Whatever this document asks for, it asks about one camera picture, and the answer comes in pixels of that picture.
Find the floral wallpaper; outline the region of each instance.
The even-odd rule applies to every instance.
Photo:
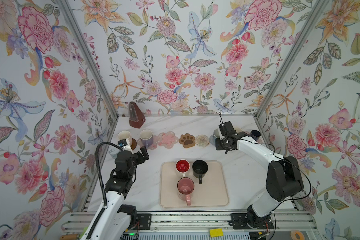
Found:
[[[114,119],[81,55],[54,0],[0,0],[0,240],[58,239],[87,195]]]
[[[360,240],[360,0],[329,1],[266,106],[266,137],[312,183],[298,204],[324,239]]]
[[[119,113],[252,114],[315,1],[69,3]]]

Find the pink mug handle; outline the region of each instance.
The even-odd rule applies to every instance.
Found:
[[[191,205],[191,196],[190,196],[190,195],[186,195],[186,196],[185,196],[185,200],[187,201],[187,205],[190,206],[190,205]]]

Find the yellow object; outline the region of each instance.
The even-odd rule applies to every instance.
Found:
[[[291,238],[293,240],[305,240],[304,235],[299,230],[293,230],[291,231]]]
[[[209,233],[211,237],[222,237],[224,235],[223,230],[221,228],[211,229],[209,230]]]

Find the beige tray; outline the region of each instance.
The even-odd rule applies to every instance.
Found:
[[[177,182],[179,177],[175,172],[176,162],[164,162],[161,166],[160,181],[160,205],[163,208],[173,207],[216,207],[226,206],[229,203],[223,166],[219,161],[206,161],[208,171],[203,177],[203,183],[192,174],[192,168],[187,177],[195,183],[195,189],[192,193],[191,206],[181,200],[177,195]]]

